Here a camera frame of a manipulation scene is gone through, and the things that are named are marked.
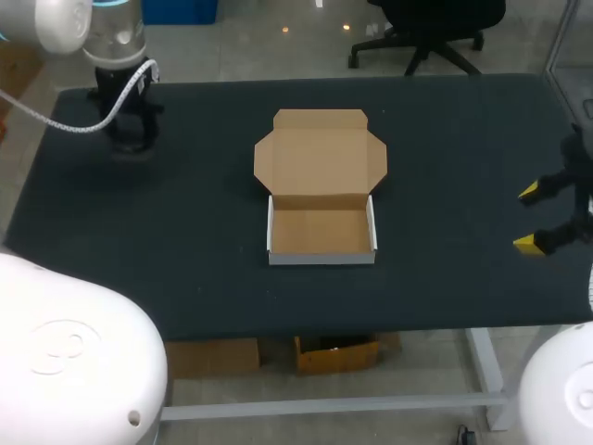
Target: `blue bin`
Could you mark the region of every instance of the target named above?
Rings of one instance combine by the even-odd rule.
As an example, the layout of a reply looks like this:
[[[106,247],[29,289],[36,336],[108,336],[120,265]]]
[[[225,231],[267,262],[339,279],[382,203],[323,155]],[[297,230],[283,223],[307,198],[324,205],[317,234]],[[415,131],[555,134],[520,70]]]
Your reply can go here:
[[[216,21],[218,0],[143,0],[146,25],[209,25]]]

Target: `chair wheel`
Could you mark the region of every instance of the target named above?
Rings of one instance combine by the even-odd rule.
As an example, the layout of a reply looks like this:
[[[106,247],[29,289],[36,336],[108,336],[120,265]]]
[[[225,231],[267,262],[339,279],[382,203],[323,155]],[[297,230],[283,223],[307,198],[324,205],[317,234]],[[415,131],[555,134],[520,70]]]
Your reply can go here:
[[[353,56],[353,55],[348,56],[348,67],[349,68],[358,68],[359,67],[359,58],[357,56]]]
[[[466,426],[460,426],[456,445],[477,445],[475,433],[468,430]]]
[[[482,51],[484,48],[484,36],[478,35],[473,38],[472,50],[473,51]]]

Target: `metal table frame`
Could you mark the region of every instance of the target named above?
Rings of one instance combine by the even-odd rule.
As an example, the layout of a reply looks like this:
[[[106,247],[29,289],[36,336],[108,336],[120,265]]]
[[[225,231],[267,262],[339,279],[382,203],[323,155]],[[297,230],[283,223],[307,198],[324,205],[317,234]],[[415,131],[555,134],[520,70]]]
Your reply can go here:
[[[560,330],[559,325],[541,326],[507,382],[504,382],[487,328],[466,329],[481,392],[450,395],[361,397],[349,399],[282,400],[214,405],[166,407],[161,422],[253,417],[303,413],[345,413],[485,406],[492,431],[509,429],[517,417],[517,394],[521,375],[531,356]]]
[[[570,116],[570,119],[574,121],[578,121],[578,119],[570,104],[569,98],[561,87],[561,83],[559,82],[554,70],[557,68],[556,62],[561,51],[561,45],[564,41],[564,37],[573,24],[573,20],[576,17],[576,13],[578,12],[580,6],[581,0],[566,1],[566,7],[562,12],[558,30],[556,31],[556,36],[554,38],[552,47],[549,50],[548,59],[546,60],[546,65],[544,68],[544,77],[548,81],[551,88],[554,90],[554,93],[560,100],[567,114]]]

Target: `cardboard box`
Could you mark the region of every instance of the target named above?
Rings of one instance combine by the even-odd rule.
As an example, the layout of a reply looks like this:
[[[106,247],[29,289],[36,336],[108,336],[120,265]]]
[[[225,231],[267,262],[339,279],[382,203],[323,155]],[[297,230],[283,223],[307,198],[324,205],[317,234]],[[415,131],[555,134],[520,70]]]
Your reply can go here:
[[[167,342],[169,379],[240,375],[259,369],[256,338]]]
[[[360,371],[377,363],[376,336],[295,337],[298,371],[306,375]]]
[[[369,193],[387,153],[361,110],[281,109],[256,144],[254,173],[271,192],[270,264],[374,263]]]
[[[44,63],[37,51],[28,46],[0,42],[0,88],[19,98],[37,77]],[[0,99],[0,121],[12,106]]]

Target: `open cardboard box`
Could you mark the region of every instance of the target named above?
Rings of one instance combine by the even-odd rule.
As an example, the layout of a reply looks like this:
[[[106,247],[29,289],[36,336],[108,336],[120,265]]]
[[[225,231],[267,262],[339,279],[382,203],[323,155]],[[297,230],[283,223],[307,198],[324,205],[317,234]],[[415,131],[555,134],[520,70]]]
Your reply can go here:
[[[281,109],[256,144],[254,172],[270,190],[270,264],[372,264],[369,193],[387,174],[385,144],[359,109]]]

